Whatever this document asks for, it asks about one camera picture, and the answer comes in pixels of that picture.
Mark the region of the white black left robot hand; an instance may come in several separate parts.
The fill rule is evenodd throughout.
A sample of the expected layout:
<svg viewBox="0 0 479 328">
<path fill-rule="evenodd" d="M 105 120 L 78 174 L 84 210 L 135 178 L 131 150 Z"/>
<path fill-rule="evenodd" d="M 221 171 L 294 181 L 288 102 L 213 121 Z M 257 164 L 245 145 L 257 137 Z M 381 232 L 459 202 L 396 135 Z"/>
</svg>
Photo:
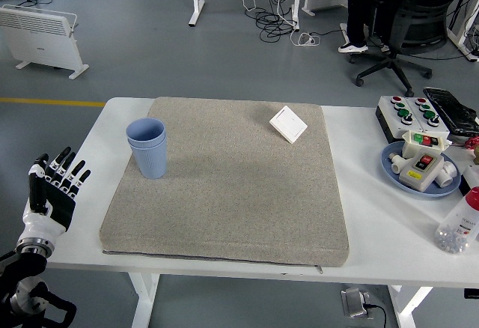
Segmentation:
<svg viewBox="0 0 479 328">
<path fill-rule="evenodd" d="M 85 161 L 72 165 L 76 153 L 66 147 L 56 158 L 40 155 L 28 171 L 29 197 L 23 213 L 19 242 L 32 240 L 52 245 L 70 227 L 75 198 L 91 171 Z"/>
</svg>

